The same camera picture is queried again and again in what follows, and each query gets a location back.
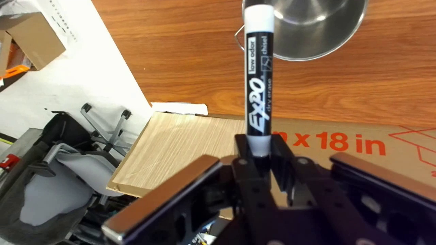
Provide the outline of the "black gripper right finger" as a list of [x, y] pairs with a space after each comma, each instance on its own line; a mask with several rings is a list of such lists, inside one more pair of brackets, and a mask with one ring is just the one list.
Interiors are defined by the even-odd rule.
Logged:
[[436, 245], [434, 189], [350, 154], [328, 169], [291, 153], [275, 135], [274, 174], [291, 207], [319, 211], [350, 245]]

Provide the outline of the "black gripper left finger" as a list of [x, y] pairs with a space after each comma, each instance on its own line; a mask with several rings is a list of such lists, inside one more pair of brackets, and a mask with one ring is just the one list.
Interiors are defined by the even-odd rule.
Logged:
[[245, 135], [234, 138], [237, 154], [227, 159], [201, 155], [158, 188], [109, 218], [102, 231], [112, 245], [188, 245], [230, 210], [222, 242], [263, 245], [264, 227], [275, 214], [270, 193], [274, 157], [260, 157]]

